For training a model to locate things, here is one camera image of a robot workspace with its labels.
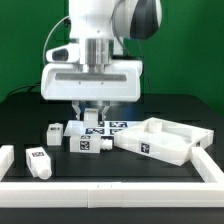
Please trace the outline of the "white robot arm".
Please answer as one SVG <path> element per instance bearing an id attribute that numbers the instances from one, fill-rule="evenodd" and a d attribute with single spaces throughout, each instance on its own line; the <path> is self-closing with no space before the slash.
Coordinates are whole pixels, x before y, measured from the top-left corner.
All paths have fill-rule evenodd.
<path id="1" fill-rule="evenodd" d="M 77 114 L 81 101 L 108 109 L 140 97 L 143 62 L 125 60 L 123 40 L 145 40 L 160 27 L 160 0 L 68 0 L 69 43 L 43 54 L 47 61 L 41 94 L 68 100 Z"/>

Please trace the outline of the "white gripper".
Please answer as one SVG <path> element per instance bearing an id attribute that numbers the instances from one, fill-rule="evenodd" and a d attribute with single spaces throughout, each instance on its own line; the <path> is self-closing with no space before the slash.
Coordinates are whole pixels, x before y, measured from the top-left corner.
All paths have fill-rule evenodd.
<path id="1" fill-rule="evenodd" d="M 103 72 L 81 72 L 76 64 L 48 64 L 42 73 L 41 94 L 47 100 L 72 101 L 80 120 L 79 101 L 135 102 L 140 97 L 141 61 L 114 60 Z M 103 102 L 102 120 L 110 109 Z"/>

